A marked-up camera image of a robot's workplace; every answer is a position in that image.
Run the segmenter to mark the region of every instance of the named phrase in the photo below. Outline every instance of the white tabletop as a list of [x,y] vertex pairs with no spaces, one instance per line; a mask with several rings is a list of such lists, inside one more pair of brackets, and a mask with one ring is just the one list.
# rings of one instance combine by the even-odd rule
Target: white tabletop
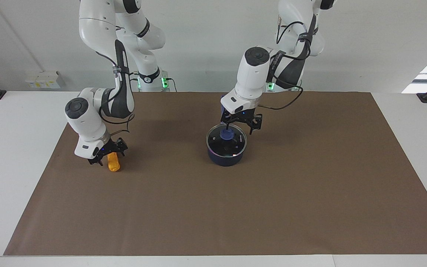
[[[66,125],[74,92],[8,92],[0,101],[0,266],[427,266],[427,255],[239,257],[1,257]],[[427,189],[427,105],[373,94]]]

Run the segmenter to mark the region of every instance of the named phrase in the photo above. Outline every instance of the brown mat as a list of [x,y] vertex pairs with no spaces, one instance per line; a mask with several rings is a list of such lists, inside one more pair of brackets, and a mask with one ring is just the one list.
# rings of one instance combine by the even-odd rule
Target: brown mat
[[219,93],[135,98],[122,171],[74,156],[66,127],[5,255],[427,254],[427,192],[369,93],[261,110],[230,168],[205,147]]

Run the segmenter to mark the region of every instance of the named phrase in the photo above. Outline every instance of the green light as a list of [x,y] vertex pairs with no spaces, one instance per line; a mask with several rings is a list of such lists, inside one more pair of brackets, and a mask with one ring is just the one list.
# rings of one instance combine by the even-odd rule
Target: green light
[[169,87],[169,83],[167,82],[166,78],[162,77],[161,80],[162,80],[162,86],[164,88],[168,88]]
[[268,90],[274,91],[274,86],[275,86],[274,83],[268,83]]

